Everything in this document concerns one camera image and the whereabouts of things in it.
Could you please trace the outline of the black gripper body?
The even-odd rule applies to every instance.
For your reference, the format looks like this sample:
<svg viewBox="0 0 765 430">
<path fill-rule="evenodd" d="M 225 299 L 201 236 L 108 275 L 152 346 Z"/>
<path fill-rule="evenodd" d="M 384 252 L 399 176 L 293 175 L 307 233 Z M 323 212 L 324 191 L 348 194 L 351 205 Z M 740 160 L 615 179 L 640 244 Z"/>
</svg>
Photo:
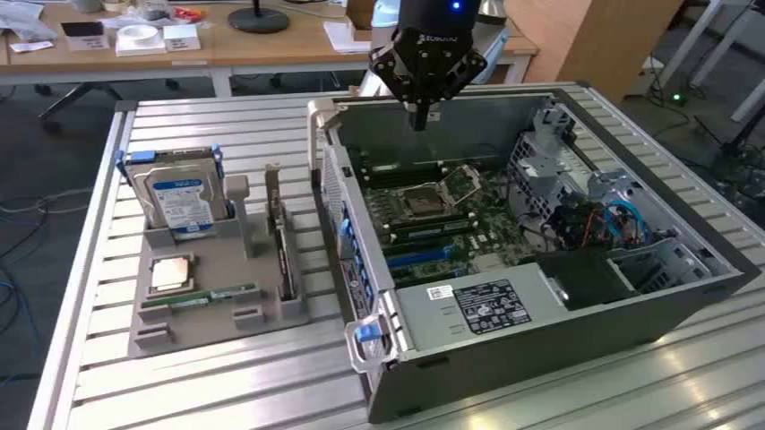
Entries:
<svg viewBox="0 0 765 430">
<path fill-rule="evenodd" d="M 473 46 L 472 29 L 479 1 L 401 1 L 396 33 L 405 36 L 404 59 L 417 75 L 421 52 L 435 43 L 447 47 L 467 42 Z"/>
</svg>

